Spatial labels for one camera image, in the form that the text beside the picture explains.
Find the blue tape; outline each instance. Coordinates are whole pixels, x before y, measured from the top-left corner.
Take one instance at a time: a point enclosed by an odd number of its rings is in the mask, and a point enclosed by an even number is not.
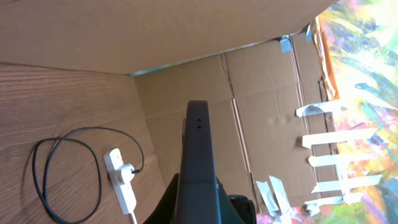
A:
[[[305,34],[305,40],[306,41],[312,40],[311,24],[308,25],[307,33]]]
[[[289,35],[282,36],[280,40],[280,49],[282,50],[282,53],[290,52],[293,50]]]

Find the cardboard flap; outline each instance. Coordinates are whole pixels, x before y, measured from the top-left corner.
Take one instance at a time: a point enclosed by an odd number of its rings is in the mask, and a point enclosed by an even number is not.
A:
[[[0,62],[130,73],[297,32],[335,0],[0,3]]]

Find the black plastic object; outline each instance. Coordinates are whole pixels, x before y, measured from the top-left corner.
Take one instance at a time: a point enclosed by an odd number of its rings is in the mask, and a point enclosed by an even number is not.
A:
[[[256,224],[244,222],[235,210],[223,185],[216,178],[213,143],[207,101],[189,101],[183,122],[180,174],[174,175],[156,209],[144,224]],[[243,218],[247,218],[247,207]],[[254,205],[251,208],[255,216]]]
[[[229,195],[236,212],[246,224],[256,224],[256,208],[252,200],[243,195]]]
[[[189,101],[178,182],[176,224],[221,223],[207,101]]]

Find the plug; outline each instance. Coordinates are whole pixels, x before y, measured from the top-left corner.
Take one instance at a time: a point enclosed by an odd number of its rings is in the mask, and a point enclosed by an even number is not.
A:
[[[119,184],[130,184],[135,175],[132,173],[133,171],[134,167],[131,164],[126,164],[116,170],[113,175]]]

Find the cardboard seam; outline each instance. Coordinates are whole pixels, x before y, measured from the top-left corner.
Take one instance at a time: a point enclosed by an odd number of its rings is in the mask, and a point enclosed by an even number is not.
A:
[[[259,201],[257,199],[256,183],[255,183],[255,179],[254,179],[254,176],[253,176],[253,173],[252,173],[248,147],[246,145],[246,140],[245,140],[244,134],[243,134],[243,128],[242,128],[241,118],[239,116],[238,105],[236,104],[235,94],[234,94],[233,86],[232,86],[232,81],[231,81],[231,77],[229,75],[228,64],[226,62],[226,55],[225,54],[220,54],[220,59],[221,59],[221,64],[223,66],[223,71],[224,71],[224,73],[226,75],[226,78],[228,79],[229,87],[230,87],[231,93],[232,93],[231,104],[232,104],[232,109],[233,109],[233,114],[234,114],[234,118],[235,118],[236,127],[237,127],[237,130],[238,130],[239,142],[241,143],[243,159],[244,159],[244,163],[246,165],[246,171],[248,172],[248,174],[250,176],[251,187],[252,187],[251,190],[253,192],[255,203],[257,205],[256,207],[257,207],[257,209],[260,212],[262,212],[261,207],[259,206]]]
[[[293,57],[293,63],[294,63],[294,70],[296,73],[296,78],[297,78],[297,86],[298,86],[298,97],[300,100],[300,106],[305,106],[305,100],[304,100],[304,92],[303,92],[303,86],[301,82],[301,76],[300,76],[300,69],[299,69],[299,63],[297,62],[297,56],[296,56],[296,49],[295,49],[295,44],[294,41],[292,41],[292,46],[293,46],[293,51],[292,51],[292,57]],[[304,117],[304,126],[305,126],[305,132],[306,134],[310,134],[310,124],[308,122],[308,118]],[[314,156],[314,150],[311,147],[310,150],[311,156]],[[319,182],[319,175],[318,175],[318,170],[316,167],[312,167],[312,172],[315,178],[316,182]]]
[[[158,157],[158,155],[157,155],[157,151],[155,150],[155,146],[154,146],[154,142],[153,142],[153,140],[152,140],[152,136],[150,135],[150,131],[149,131],[149,128],[148,128],[148,123],[147,123],[147,118],[145,117],[145,114],[144,114],[144,110],[143,110],[143,109],[141,109],[141,112],[142,112],[142,115],[143,115],[143,117],[144,117],[144,119],[145,119],[145,126],[146,126],[147,131],[148,131],[148,135],[149,135],[149,139],[150,139],[150,144],[152,145],[152,148],[153,148],[153,150],[154,150],[153,153],[155,154],[155,157],[156,157],[157,168],[159,169],[160,176],[161,176],[161,178],[162,178],[163,186],[164,186],[165,189],[166,189],[166,188],[168,187],[168,185],[166,185],[166,183],[165,183],[165,181],[164,181],[164,176],[163,176],[162,170],[160,169],[159,157]]]

